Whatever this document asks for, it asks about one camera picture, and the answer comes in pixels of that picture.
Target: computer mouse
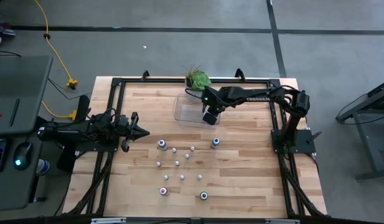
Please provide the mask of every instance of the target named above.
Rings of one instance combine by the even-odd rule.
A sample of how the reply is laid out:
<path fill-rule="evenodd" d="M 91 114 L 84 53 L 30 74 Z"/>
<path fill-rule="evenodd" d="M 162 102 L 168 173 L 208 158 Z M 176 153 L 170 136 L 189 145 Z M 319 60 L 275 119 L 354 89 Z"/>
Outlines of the computer mouse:
<path fill-rule="evenodd" d="M 29 142 L 20 143 L 13 154 L 13 164 L 17 170 L 25 170 L 30 165 L 32 145 Z"/>

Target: small cylinder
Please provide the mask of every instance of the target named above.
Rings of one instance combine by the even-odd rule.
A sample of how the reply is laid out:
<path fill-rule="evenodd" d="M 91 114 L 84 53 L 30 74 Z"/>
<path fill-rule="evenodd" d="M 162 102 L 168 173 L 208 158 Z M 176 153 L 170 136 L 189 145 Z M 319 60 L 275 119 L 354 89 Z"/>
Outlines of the small cylinder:
<path fill-rule="evenodd" d="M 211 148 L 216 149 L 218 145 L 219 145 L 219 138 L 213 139 L 211 142 Z"/>
<path fill-rule="evenodd" d="M 160 194 L 163 196 L 167 196 L 168 195 L 168 189 L 166 189 L 165 187 L 160 188 Z"/>
<path fill-rule="evenodd" d="M 158 142 L 158 145 L 159 145 L 161 150 L 163 150 L 163 151 L 167 150 L 167 143 L 164 140 L 160 140 Z"/>
<path fill-rule="evenodd" d="M 200 193 L 200 199 L 201 200 L 206 200 L 208 198 L 208 194 L 206 192 L 201 192 Z"/>

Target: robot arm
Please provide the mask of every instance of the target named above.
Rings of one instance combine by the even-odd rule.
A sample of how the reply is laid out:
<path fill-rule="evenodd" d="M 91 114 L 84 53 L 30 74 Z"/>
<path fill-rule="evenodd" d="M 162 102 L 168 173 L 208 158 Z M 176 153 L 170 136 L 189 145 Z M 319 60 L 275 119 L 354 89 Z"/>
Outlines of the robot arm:
<path fill-rule="evenodd" d="M 54 140 L 61 144 L 73 142 L 80 149 L 87 151 L 114 150 L 118 147 L 120 137 L 125 137 L 121 143 L 124 152 L 129 150 L 129 140 L 135 141 L 150 134 L 138 126 L 139 116 L 133 112 L 131 122 L 125 115 L 111 115 L 112 109 L 104 113 L 92 115 L 89 121 L 65 125 L 50 121 L 41 127 L 37 133 L 41 141 Z"/>
<path fill-rule="evenodd" d="M 202 93 L 203 120 L 214 125 L 217 116 L 229 106 L 235 108 L 244 102 L 275 102 L 290 114 L 283 125 L 279 142 L 286 147 L 296 143 L 297 125 L 309 110 L 309 96 L 291 86 L 279 86 L 268 89 L 245 90 L 239 86 L 221 87 L 219 90 L 206 86 Z"/>

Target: gray desk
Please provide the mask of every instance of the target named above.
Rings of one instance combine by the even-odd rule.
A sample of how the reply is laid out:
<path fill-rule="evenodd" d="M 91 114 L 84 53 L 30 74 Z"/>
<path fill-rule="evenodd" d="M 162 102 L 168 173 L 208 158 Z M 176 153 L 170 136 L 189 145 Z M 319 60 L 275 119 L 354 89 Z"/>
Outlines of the gray desk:
<path fill-rule="evenodd" d="M 4 168 L 0 172 L 0 210 L 24 208 L 29 202 L 42 142 L 30 134 L 31 163 L 26 170 L 16 170 L 13 153 L 34 129 L 44 94 L 51 56 L 0 57 L 0 138 L 11 141 Z M 13 125 L 9 125 L 14 104 L 20 98 Z"/>
<path fill-rule="evenodd" d="M 33 130 L 51 65 L 51 56 L 0 57 L 0 135 Z M 17 98 L 20 103 L 10 126 Z"/>
<path fill-rule="evenodd" d="M 41 154 L 42 141 L 36 134 L 29 137 L 32 144 L 31 163 L 26 170 L 17 170 L 13 164 L 13 153 L 18 144 L 26 141 L 26 135 L 11 138 L 4 169 L 0 172 L 0 210 L 24 208 L 34 183 L 35 170 Z"/>

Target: black floor line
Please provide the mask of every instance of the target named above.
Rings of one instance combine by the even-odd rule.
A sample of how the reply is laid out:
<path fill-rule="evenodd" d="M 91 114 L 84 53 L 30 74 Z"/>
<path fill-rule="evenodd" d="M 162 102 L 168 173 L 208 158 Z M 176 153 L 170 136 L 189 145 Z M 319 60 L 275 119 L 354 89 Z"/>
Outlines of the black floor line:
<path fill-rule="evenodd" d="M 12 26 L 14 30 L 46 30 L 45 26 Z M 244 28 L 165 28 L 165 27 L 79 27 L 49 26 L 50 31 L 74 32 L 201 32 L 201 33 L 238 33 L 238 34 L 270 34 L 271 29 Z"/>
<path fill-rule="evenodd" d="M 12 26 L 14 30 L 45 30 L 45 26 Z M 384 35 L 384 30 L 311 30 L 260 28 L 170 28 L 170 27 L 81 27 L 50 26 L 51 31 L 74 32 L 202 32 L 241 34 L 306 34 L 306 35 Z"/>
<path fill-rule="evenodd" d="M 266 0 L 266 5 L 268 7 L 269 22 L 271 23 L 272 30 L 277 30 L 276 19 L 274 18 L 274 12 L 272 7 L 272 1 Z M 280 78 L 286 78 L 286 67 L 284 66 L 283 56 L 281 54 L 279 34 L 277 32 L 272 32 L 274 53 L 276 55 L 276 60 L 278 61 L 279 76 Z"/>
<path fill-rule="evenodd" d="M 302 35 L 384 35 L 384 30 L 308 30 L 308 29 L 278 29 L 278 34 Z"/>

